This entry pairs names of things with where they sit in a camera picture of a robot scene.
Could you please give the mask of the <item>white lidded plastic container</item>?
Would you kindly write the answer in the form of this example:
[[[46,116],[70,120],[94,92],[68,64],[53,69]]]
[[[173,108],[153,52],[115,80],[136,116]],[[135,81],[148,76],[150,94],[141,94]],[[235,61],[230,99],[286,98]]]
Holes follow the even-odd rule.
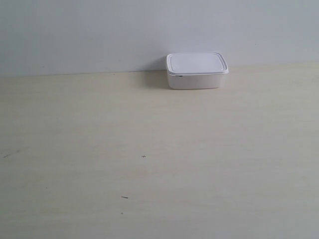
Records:
[[[168,84],[176,90],[220,88],[229,73],[217,52],[173,53],[166,56],[165,64]]]

